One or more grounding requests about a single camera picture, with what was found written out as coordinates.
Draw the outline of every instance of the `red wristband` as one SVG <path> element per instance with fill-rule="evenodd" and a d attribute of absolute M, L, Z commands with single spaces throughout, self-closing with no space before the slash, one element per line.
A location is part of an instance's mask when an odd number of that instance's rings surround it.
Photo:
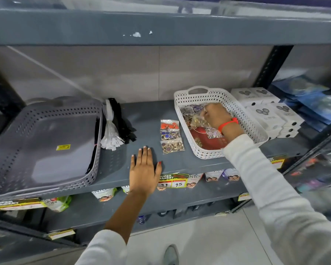
<path fill-rule="evenodd" d="M 223 129 L 223 127 L 225 127 L 225 126 L 228 125 L 229 123 L 237 123 L 237 124 L 239 124 L 238 119 L 234 117 L 234 118 L 232 118 L 232 121 L 229 121 L 229 122 L 226 122 L 226 123 L 224 123 L 224 124 L 221 124 L 221 125 L 218 127 L 218 130 L 222 133 L 222 129 Z"/>

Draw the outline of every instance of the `white sleeve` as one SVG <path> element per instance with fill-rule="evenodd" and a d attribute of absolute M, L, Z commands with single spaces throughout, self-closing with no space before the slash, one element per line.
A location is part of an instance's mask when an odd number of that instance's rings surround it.
<path fill-rule="evenodd" d="M 126 244 L 120 234 L 102 230 L 97 232 L 75 265 L 124 265 Z"/>
<path fill-rule="evenodd" d="M 331 222 L 293 189 L 251 138 L 237 137 L 223 153 L 240 173 L 282 262 L 331 265 Z"/>

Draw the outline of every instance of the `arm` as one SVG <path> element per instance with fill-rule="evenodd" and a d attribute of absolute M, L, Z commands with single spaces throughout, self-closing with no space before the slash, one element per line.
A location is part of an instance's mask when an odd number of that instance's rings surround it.
<path fill-rule="evenodd" d="M 213 127 L 231 118 L 217 104 L 208 105 L 205 112 L 205 119 Z M 296 193 L 238 126 L 228 124 L 223 128 L 230 142 L 223 153 L 239 171 L 259 209 L 272 248 L 287 265 L 331 265 L 331 222 Z"/>
<path fill-rule="evenodd" d="M 154 171 L 150 148 L 139 149 L 136 164 L 135 157 L 131 156 L 129 194 L 75 265 L 125 264 L 126 244 L 132 227 L 146 199 L 156 189 L 161 172 L 160 162 Z"/>

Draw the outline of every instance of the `white tassel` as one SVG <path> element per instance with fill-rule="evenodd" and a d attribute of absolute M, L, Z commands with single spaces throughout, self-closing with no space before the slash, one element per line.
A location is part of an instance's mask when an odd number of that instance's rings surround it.
<path fill-rule="evenodd" d="M 106 110 L 104 111 L 106 116 L 106 131 L 104 137 L 101 140 L 101 147 L 107 150 L 115 151 L 116 147 L 124 144 L 124 141 L 119 137 L 118 130 L 113 124 L 114 112 L 111 108 L 109 100 L 106 100 Z"/>

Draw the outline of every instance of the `stack of white boxes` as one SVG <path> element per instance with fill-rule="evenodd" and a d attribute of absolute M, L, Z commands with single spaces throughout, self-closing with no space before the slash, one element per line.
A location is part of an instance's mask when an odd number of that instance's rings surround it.
<path fill-rule="evenodd" d="M 269 135 L 269 140 L 295 137 L 304 120 L 268 90 L 236 88 L 230 92 L 256 118 Z"/>

